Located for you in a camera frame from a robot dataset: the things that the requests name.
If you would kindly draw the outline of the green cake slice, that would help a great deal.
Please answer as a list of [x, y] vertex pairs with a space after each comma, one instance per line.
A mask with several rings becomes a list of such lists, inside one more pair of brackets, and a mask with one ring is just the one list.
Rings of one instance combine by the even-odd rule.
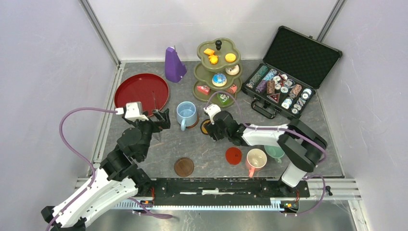
[[230, 103], [230, 96], [225, 93], [218, 93], [217, 98], [221, 105], [227, 105]]

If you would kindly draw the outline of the dark wooden round coaster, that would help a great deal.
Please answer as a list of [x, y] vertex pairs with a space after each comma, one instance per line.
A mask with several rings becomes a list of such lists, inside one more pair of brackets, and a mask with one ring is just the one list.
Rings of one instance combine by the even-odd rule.
[[182, 157], [175, 162], [174, 171], [180, 177], [188, 177], [194, 171], [194, 162], [187, 157]]

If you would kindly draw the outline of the orange round cookie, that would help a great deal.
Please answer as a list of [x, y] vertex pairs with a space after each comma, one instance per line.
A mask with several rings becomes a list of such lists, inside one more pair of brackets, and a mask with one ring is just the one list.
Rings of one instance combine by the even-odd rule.
[[227, 53], [227, 54], [225, 55], [225, 60], [226, 60], [226, 62], [228, 62], [228, 63], [235, 62], [236, 59], [237, 59], [237, 57], [236, 57], [236, 55], [235, 55], [234, 53]]

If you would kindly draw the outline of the teal mug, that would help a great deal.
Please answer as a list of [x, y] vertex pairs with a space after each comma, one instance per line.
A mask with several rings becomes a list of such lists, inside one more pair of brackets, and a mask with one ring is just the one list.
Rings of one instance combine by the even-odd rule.
[[283, 149], [277, 146], [264, 146], [265, 152], [267, 155], [272, 157], [277, 163], [282, 163], [282, 158], [285, 156]]

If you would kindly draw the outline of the chocolate cream donut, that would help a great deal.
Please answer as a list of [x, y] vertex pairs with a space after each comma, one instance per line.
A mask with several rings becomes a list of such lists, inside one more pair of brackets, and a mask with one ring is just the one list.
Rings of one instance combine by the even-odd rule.
[[239, 71], [240, 71], [239, 65], [235, 65], [234, 67], [227, 67], [227, 68], [225, 68], [225, 72], [226, 72], [228, 75], [231, 75], [231, 76], [237, 75], [237, 74], [239, 73]]

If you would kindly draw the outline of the small orange pastry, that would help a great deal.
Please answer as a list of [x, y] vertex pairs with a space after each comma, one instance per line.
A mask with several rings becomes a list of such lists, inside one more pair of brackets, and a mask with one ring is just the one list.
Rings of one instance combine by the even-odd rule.
[[210, 64], [217, 64], [218, 63], [218, 56], [217, 55], [210, 55], [208, 56]]

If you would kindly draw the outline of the light wooden round coaster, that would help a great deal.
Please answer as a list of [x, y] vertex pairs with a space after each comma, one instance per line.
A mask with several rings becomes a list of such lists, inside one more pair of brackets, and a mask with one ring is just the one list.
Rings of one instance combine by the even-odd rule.
[[200, 118], [199, 118], [199, 116], [197, 115], [196, 121], [195, 121], [192, 125], [186, 126], [186, 129], [190, 129], [190, 128], [195, 127], [195, 126], [198, 124], [199, 120], [200, 120]]

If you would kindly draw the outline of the pink roll cake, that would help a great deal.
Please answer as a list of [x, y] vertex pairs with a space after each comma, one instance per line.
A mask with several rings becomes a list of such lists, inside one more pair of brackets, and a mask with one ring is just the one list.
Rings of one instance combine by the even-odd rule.
[[229, 94], [233, 95], [235, 94], [235, 92], [237, 91], [238, 87], [235, 84], [232, 84], [227, 90], [226, 92], [228, 92]]

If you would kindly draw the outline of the pink cake slice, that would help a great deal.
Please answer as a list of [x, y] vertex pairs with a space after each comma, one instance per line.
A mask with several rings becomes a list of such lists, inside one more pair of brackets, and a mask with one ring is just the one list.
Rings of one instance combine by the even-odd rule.
[[196, 87], [197, 91], [204, 94], [209, 95], [211, 89], [207, 85], [199, 85]]

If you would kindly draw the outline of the red round coaster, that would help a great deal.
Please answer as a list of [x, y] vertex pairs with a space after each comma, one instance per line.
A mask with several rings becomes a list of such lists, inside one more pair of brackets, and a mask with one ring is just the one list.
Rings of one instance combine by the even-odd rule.
[[225, 152], [226, 161], [231, 165], [237, 165], [242, 160], [242, 152], [237, 147], [230, 147]]

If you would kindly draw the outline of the black yellow round coaster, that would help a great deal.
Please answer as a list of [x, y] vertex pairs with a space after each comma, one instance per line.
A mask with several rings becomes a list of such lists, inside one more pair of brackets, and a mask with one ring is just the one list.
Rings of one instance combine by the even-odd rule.
[[204, 135], [208, 135], [208, 131], [206, 129], [206, 125], [211, 123], [210, 119], [206, 119], [204, 120], [201, 124], [200, 124], [200, 131], [201, 133], [203, 133]]

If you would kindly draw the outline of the pink cream mug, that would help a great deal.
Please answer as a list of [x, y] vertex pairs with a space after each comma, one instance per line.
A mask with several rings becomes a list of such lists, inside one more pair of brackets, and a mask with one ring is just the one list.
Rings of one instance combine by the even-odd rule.
[[253, 177], [254, 173], [262, 169], [267, 163], [267, 155], [261, 149], [251, 149], [246, 156], [245, 166], [248, 176]]

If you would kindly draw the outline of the blue frosted donut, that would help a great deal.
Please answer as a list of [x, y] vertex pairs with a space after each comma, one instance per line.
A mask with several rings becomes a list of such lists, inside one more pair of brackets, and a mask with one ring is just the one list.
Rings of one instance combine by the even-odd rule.
[[212, 77], [212, 84], [216, 87], [223, 87], [227, 83], [227, 77], [223, 73], [216, 73]]

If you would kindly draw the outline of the blue mug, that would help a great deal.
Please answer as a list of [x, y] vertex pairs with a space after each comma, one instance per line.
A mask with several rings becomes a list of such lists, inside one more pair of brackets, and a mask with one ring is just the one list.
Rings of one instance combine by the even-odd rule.
[[180, 124], [182, 131], [186, 130], [186, 126], [192, 125], [197, 118], [197, 109], [192, 102], [181, 102], [176, 108], [177, 122]]

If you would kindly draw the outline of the metal tongs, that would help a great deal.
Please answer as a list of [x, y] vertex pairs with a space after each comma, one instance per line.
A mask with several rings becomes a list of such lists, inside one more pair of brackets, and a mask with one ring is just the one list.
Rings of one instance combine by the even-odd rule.
[[[155, 109], [155, 110], [158, 110], [157, 101], [156, 101], [156, 97], [155, 97], [154, 91], [152, 91], [152, 95], [153, 95], [154, 109]], [[161, 133], [154, 133], [154, 134], [153, 134], [153, 137], [154, 137], [158, 142], [161, 142]]]

